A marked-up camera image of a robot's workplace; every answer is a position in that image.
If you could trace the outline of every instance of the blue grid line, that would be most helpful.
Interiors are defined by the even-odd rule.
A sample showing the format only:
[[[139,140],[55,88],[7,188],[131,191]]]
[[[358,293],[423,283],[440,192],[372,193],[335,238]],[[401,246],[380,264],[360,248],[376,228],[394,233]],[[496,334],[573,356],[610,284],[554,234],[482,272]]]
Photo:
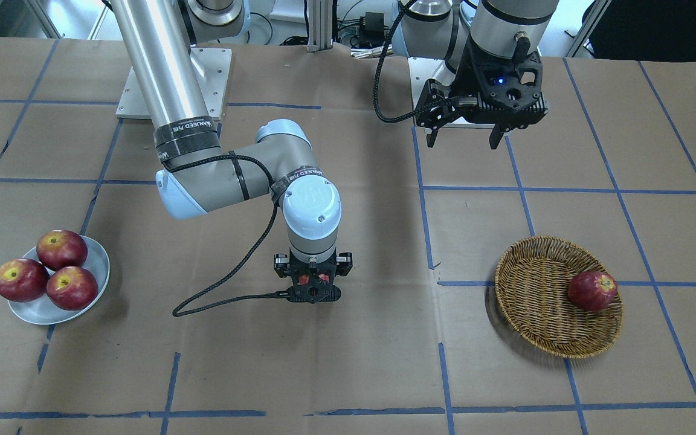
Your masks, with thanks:
[[[571,393],[573,393],[574,396],[574,407],[579,417],[579,424],[582,427],[582,435],[588,435],[587,420],[585,419],[584,408],[582,408],[582,400],[579,398],[579,390],[576,388],[576,379],[574,378],[574,371],[571,368],[571,360],[564,358],[563,361],[565,363],[565,371],[569,375],[569,384],[571,384]]]
[[[514,152],[512,152],[512,143],[509,140],[509,136],[504,136],[503,140],[506,142],[506,149],[509,151],[509,160],[512,162],[512,170],[514,171],[514,178],[517,180],[517,190],[520,192],[520,200],[523,202],[523,210],[525,211],[525,220],[528,222],[528,231],[530,235],[536,235],[536,230],[533,229],[533,219],[530,218],[530,210],[528,209],[528,201],[525,199],[525,190],[523,189],[523,182],[520,179],[520,170],[517,168],[517,160],[514,159]]]
[[[423,190],[492,190],[518,192],[519,187],[511,185],[423,185]],[[670,190],[670,189],[593,189],[586,187],[522,187],[522,190],[532,192],[563,192],[563,193],[646,193],[647,195],[696,195],[696,190]]]
[[[58,47],[58,40],[56,39],[55,42],[53,42],[53,47],[50,49],[50,53],[47,55],[47,59],[45,60],[44,65],[42,65],[41,71],[39,71],[39,76],[36,77],[36,82],[34,82],[33,88],[31,88],[31,92],[28,93],[28,99],[23,105],[22,110],[20,111],[20,115],[18,115],[18,119],[16,120],[16,123],[14,124],[14,127],[12,127],[12,130],[10,132],[9,137],[7,138],[7,141],[5,142],[4,148],[2,148],[2,152],[0,152],[0,160],[2,160],[2,156],[4,156],[5,151],[10,146],[10,143],[12,143],[13,138],[15,137],[16,132],[18,131],[18,127],[20,126],[20,123],[23,121],[23,117],[25,116],[25,111],[28,110],[28,102],[33,99],[34,94],[36,93],[36,88],[39,87],[39,84],[42,83],[42,78],[45,77],[45,71],[47,71],[47,66],[50,64],[50,61],[53,59],[53,54],[56,52],[56,47]]]
[[[163,423],[160,426],[160,435],[168,433],[168,418],[171,413],[171,405],[173,404],[173,394],[176,391],[176,376],[179,374],[179,360],[182,359],[182,353],[174,352],[173,368],[171,369],[171,380],[168,383],[168,397],[166,398],[166,408],[164,410]]]
[[[654,87],[654,82],[652,82],[651,78],[649,78],[649,73],[646,71],[646,68],[643,67],[643,63],[639,62],[638,66],[640,66],[640,70],[641,72],[643,72],[643,76],[646,77],[646,81],[649,82],[649,86],[651,86],[651,91],[654,92],[654,96],[657,97],[657,102],[660,103],[660,107],[662,108],[663,113],[665,113],[665,118],[668,119],[668,122],[671,124],[671,127],[673,127],[673,132],[676,134],[678,143],[680,143],[681,148],[684,149],[684,154],[686,154],[686,157],[689,160],[689,163],[691,164],[694,173],[696,174],[696,163],[694,162],[694,159],[692,159],[691,153],[689,152],[689,149],[686,146],[686,143],[684,142],[684,138],[682,138],[682,135],[676,127],[676,123],[673,121],[671,114],[668,112],[668,108],[665,107],[665,102],[662,101],[660,93],[657,92],[657,88]]]
[[[605,168],[607,169],[608,172],[608,177],[611,179],[611,184],[613,184],[613,187],[615,190],[619,190],[618,185],[616,184],[616,177],[614,176],[613,171],[611,170],[611,165],[608,163],[608,159],[605,156],[605,151],[603,149],[602,143],[600,141],[600,138],[598,136],[598,133],[596,132],[595,125],[592,123],[592,119],[590,118],[589,111],[587,110],[587,107],[585,105],[584,99],[582,98],[582,93],[579,91],[579,88],[576,84],[576,80],[574,79],[574,76],[571,72],[571,68],[569,67],[569,62],[566,60],[566,58],[563,58],[563,65],[565,66],[565,70],[568,72],[569,78],[571,80],[571,84],[574,86],[574,91],[576,93],[577,99],[579,101],[579,104],[582,106],[582,111],[585,115],[585,118],[587,119],[587,123],[589,124],[590,131],[592,132],[592,137],[594,138],[594,141],[596,142],[596,145],[598,147],[598,151],[600,151],[601,158],[603,159],[603,163],[605,165]],[[630,231],[633,234],[633,240],[635,240],[635,243],[638,247],[638,251],[640,251],[641,259],[643,260],[643,264],[646,266],[646,272],[649,274],[649,280],[652,281],[652,284],[654,284],[654,293],[657,296],[657,302],[660,303],[660,308],[662,309],[662,314],[665,316],[665,322],[668,324],[668,329],[669,332],[671,333],[671,336],[673,337],[673,341],[676,345],[676,349],[678,352],[678,355],[684,364],[684,368],[687,372],[687,376],[689,378],[689,382],[691,383],[692,389],[694,389],[694,394],[696,396],[696,380],[694,379],[694,375],[691,372],[691,369],[689,368],[689,364],[687,363],[687,358],[684,353],[684,349],[682,348],[682,345],[680,344],[680,340],[678,338],[678,335],[676,334],[676,330],[673,326],[673,321],[671,320],[671,317],[669,316],[668,309],[665,306],[665,301],[663,301],[662,294],[660,293],[660,288],[657,286],[657,281],[654,278],[654,272],[652,272],[651,265],[649,264],[649,259],[646,256],[646,252],[643,250],[643,244],[641,243],[638,233],[636,232],[635,225],[633,225],[633,220],[630,218],[630,212],[627,210],[627,205],[625,204],[624,198],[622,197],[621,192],[617,191],[616,193],[617,198],[619,198],[619,203],[622,206],[622,212],[624,212],[625,218],[627,219],[627,224],[630,226]]]
[[[216,418],[216,417],[264,417],[257,410],[201,410],[201,411],[135,411],[122,414],[58,413],[58,412],[3,412],[0,419],[140,419],[148,418]]]
[[[102,184],[104,184],[104,176],[109,168],[109,162],[111,160],[111,155],[114,152],[114,146],[117,143],[117,139],[120,137],[120,130],[122,130],[122,122],[124,119],[120,119],[117,122],[117,127],[114,129],[114,134],[111,136],[111,143],[109,144],[109,150],[107,151],[106,159],[104,159],[104,165],[101,168],[100,174],[98,174],[98,179],[96,180],[96,188],[93,192],[93,198],[91,198],[91,203],[88,204],[88,212],[85,214],[85,222],[82,223],[82,229],[80,229],[80,234],[85,235],[88,230],[88,225],[91,223],[91,216],[93,215],[93,209],[96,207],[96,200],[98,199],[98,193],[102,189]]]
[[[298,109],[311,109],[311,110],[321,110],[321,106],[309,106],[309,105],[284,105],[280,103],[227,103],[228,106],[237,107],[248,107],[248,108],[298,108]]]
[[[635,287],[696,287],[695,281],[619,281],[621,286]],[[494,281],[437,281],[444,287],[484,287],[495,286]]]
[[[42,365],[45,364],[45,358],[47,357],[47,347],[49,346],[49,343],[45,343],[42,345],[42,351],[39,352],[39,359],[36,360],[37,373],[42,373]]]
[[[520,407],[456,407],[456,414],[494,414],[494,413],[559,413],[575,411],[576,405],[521,405]]]
[[[317,413],[319,416],[391,416],[411,414],[444,414],[444,408],[383,408],[383,410],[368,410],[368,408],[341,408],[340,410]]]
[[[147,181],[146,179],[105,179],[103,184],[137,184],[137,185],[155,185],[154,179]]]
[[[447,375],[447,360],[445,359],[445,345],[439,344],[439,366],[442,369],[442,389],[445,391],[445,415],[447,415],[447,427],[449,435],[456,435],[456,424],[453,421],[453,403],[450,401],[450,379]]]
[[[420,215],[423,217],[423,238],[426,242],[426,260],[428,269],[434,270],[434,259],[431,253],[431,234],[428,233],[428,213],[426,213],[426,196],[423,191],[423,170],[421,169],[421,153],[417,148],[417,132],[415,126],[410,127],[412,131],[412,146],[415,151],[415,170],[417,171],[417,194],[420,197]]]
[[[80,106],[116,106],[114,101],[59,101],[59,100],[20,100],[0,98],[0,104],[25,104],[32,105],[80,105]]]

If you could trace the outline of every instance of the wire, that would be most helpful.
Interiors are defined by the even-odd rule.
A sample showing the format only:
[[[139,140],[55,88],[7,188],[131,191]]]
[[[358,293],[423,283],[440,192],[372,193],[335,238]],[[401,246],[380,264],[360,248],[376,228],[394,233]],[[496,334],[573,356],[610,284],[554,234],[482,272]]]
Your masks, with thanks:
[[[195,166],[200,166],[205,163],[210,163],[210,162],[217,162],[220,160],[245,160],[247,162],[252,162],[255,165],[259,166],[259,168],[265,173],[265,176],[268,177],[268,185],[273,185],[273,175],[270,174],[270,171],[268,170],[265,165],[263,165],[262,162],[260,162],[257,159],[254,159],[254,157],[249,157],[249,156],[241,156],[241,155],[229,155],[229,154],[223,154],[222,156],[213,156],[209,157],[207,159],[202,159],[202,160],[196,160],[195,162],[192,163],[187,163],[185,165],[177,166],[176,168],[173,168],[171,173],[176,173],[178,171],[186,170],[189,168],[194,168]],[[278,216],[279,212],[279,207],[278,204],[273,203],[273,213],[270,217],[270,221],[268,222],[267,228],[265,228],[265,231],[262,232],[262,235],[260,235],[259,239],[257,239],[257,242],[254,243],[254,245],[251,246],[251,249],[246,253],[246,255],[243,257],[243,259],[238,262],[238,264],[232,269],[227,275],[224,275],[223,278],[221,278],[219,281],[216,281],[216,283],[211,284],[208,287],[205,287],[205,289],[201,290],[201,292],[197,292],[197,294],[191,295],[191,297],[187,298],[184,300],[184,302],[180,303],[177,305],[176,308],[171,311],[171,314],[174,317],[181,317],[181,316],[186,316],[187,314],[195,314],[199,313],[200,311],[205,311],[206,309],[214,308],[215,306],[220,306],[220,305],[225,305],[227,303],[232,303],[236,302],[238,300],[246,300],[246,299],[262,299],[262,298],[282,298],[282,297],[287,297],[288,292],[274,292],[273,294],[259,294],[259,295],[241,295],[240,297],[234,297],[230,298],[227,300],[221,300],[219,302],[214,302],[214,303],[209,303],[204,306],[200,306],[199,308],[193,308],[193,309],[188,309],[187,311],[181,311],[182,308],[185,308],[187,304],[192,302],[193,300],[198,299],[199,297],[202,297],[203,295],[207,294],[213,289],[216,289],[216,287],[221,286],[221,284],[226,283],[227,281],[230,280],[238,271],[240,268],[243,267],[243,265],[246,264],[249,258],[251,258],[252,254],[254,254],[254,251],[259,248],[259,246],[262,244],[263,240],[265,240],[265,237],[268,237],[268,234],[270,233],[271,229],[273,228],[273,223],[276,222],[276,216]]]
[[[308,23],[308,0],[302,0],[304,3],[304,40],[306,41],[304,44],[306,46],[310,45],[310,24]]]
[[[270,41],[273,40],[273,23],[270,22],[270,20],[268,19],[268,17],[264,16],[263,14],[259,14],[259,13],[257,13],[257,12],[251,12],[251,14],[252,14],[253,16],[260,16],[260,17],[262,17],[265,21],[268,22],[268,25],[269,25],[269,27],[270,27],[270,37],[268,38],[268,41],[265,42],[265,45],[270,44]]]
[[[359,3],[362,3],[362,2],[364,2],[364,0],[359,0],[356,3],[353,3],[353,6],[351,6],[351,8],[348,8],[348,12],[346,12],[346,14],[343,16],[343,21],[346,20],[346,16],[348,16],[348,14],[353,10],[353,8],[355,8],[356,5],[358,5]]]
[[[381,51],[381,56],[378,59],[378,68],[375,69],[375,80],[372,83],[372,105],[375,107],[375,115],[377,115],[381,121],[386,122],[387,124],[394,124],[395,122],[404,121],[405,119],[412,118],[415,115],[420,115],[421,113],[430,111],[433,108],[442,107],[444,104],[452,104],[450,98],[443,98],[439,102],[429,103],[422,108],[416,108],[409,113],[394,118],[387,118],[381,112],[381,103],[379,102],[379,87],[381,86],[381,71],[383,69],[383,61],[385,61],[386,55],[388,55],[388,46],[390,45],[390,42],[392,42],[392,37],[394,36],[396,28],[401,22],[401,19],[403,19],[403,17],[407,14],[409,8],[415,2],[417,2],[417,0],[409,0],[409,2],[405,3],[399,9],[399,14],[394,20],[394,24],[391,25],[391,29],[388,32],[385,41],[383,41],[383,50]]]

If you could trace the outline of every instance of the red apple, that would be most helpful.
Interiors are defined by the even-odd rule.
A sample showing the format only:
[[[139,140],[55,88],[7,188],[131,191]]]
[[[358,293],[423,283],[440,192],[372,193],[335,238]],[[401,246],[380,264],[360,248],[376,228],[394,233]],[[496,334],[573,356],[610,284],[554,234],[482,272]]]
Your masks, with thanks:
[[[0,265],[0,295],[13,302],[31,302],[45,294],[49,277],[37,261],[10,260]]]
[[[579,273],[569,283],[569,300],[586,311],[601,311],[614,300],[617,283],[606,272]]]
[[[52,270],[67,265],[81,266],[88,258],[88,245],[79,234],[69,230],[53,230],[36,243],[36,256]]]
[[[58,308],[76,311],[86,308],[98,295],[96,278],[87,269],[75,265],[55,272],[47,281],[47,297]]]

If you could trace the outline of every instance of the wicker basket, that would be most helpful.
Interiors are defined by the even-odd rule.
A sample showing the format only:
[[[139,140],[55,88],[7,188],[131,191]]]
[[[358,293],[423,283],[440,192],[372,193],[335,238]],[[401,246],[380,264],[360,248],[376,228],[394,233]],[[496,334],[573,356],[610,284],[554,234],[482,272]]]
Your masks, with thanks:
[[[591,313],[568,300],[569,281],[580,272],[607,272],[592,254],[557,237],[520,240],[495,269],[501,314],[525,340],[545,352],[587,358],[607,350],[622,332],[622,299]]]

